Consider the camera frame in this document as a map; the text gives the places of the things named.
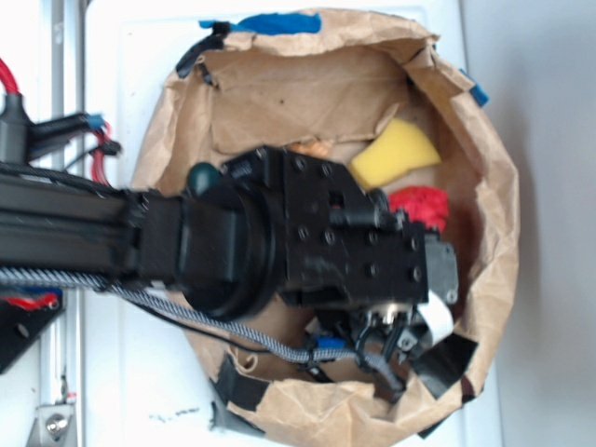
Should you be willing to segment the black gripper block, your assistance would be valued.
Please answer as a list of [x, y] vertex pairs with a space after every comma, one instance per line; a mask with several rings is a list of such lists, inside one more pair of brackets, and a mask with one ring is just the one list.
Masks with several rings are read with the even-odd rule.
[[274, 287], [287, 305], [456, 303], [453, 246], [390, 210], [381, 190], [364, 192], [345, 165], [266, 146], [228, 160], [223, 172], [271, 225], [282, 255]]

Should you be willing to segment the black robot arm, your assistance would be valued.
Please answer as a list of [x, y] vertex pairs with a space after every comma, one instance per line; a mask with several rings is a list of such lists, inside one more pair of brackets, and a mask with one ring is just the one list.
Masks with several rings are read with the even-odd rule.
[[453, 247], [341, 164], [261, 147], [228, 160], [202, 193], [116, 190], [1, 168], [1, 263], [154, 283], [228, 321], [274, 296], [345, 311], [458, 295]]

